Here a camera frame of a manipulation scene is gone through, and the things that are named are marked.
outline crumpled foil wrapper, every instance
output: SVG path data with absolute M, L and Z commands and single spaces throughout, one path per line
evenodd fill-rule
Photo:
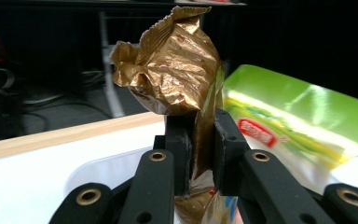
M 200 16 L 210 10 L 174 7 L 142 34 L 138 47 L 119 41 L 111 53 L 114 82 L 128 87 L 145 108 L 160 115 L 195 116 L 190 195 L 175 198 L 183 223 L 209 223 L 205 212 L 213 201 L 222 201 L 210 194 L 214 110 L 222 107 L 224 81 L 218 52 L 200 29 Z

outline green plastic package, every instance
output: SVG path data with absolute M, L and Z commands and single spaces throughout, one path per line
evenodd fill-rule
M 227 78 L 223 98 L 251 148 L 273 153 L 317 193 L 358 157 L 358 99 L 252 65 Z

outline screw hole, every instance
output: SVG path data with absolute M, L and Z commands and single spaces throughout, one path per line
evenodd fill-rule
M 152 220 L 152 215 L 148 212 L 143 212 L 136 218 L 137 223 L 149 223 Z
M 337 194 L 344 202 L 358 206 L 358 192 L 350 189 L 338 189 Z
M 309 214 L 301 214 L 300 215 L 301 221 L 306 224 L 316 224 L 316 220 Z
M 101 192 L 98 189 L 84 189 L 76 197 L 76 202 L 80 205 L 91 205 L 101 198 Z
M 261 152 L 255 152 L 252 157 L 257 161 L 269 161 L 269 155 Z
M 149 155 L 151 161 L 163 161 L 167 156 L 162 152 L 154 152 Z

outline wooden edge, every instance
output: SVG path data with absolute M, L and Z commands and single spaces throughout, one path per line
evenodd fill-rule
M 0 141 L 0 159 L 43 147 L 74 142 L 105 133 L 114 133 L 130 128 L 161 122 L 164 117 L 152 112 L 109 119 L 45 133 L 30 134 Z

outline red label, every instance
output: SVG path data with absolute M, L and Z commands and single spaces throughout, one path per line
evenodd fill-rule
M 257 139 L 267 147 L 273 147 L 278 138 L 263 124 L 252 119 L 239 119 L 238 127 L 243 134 Z

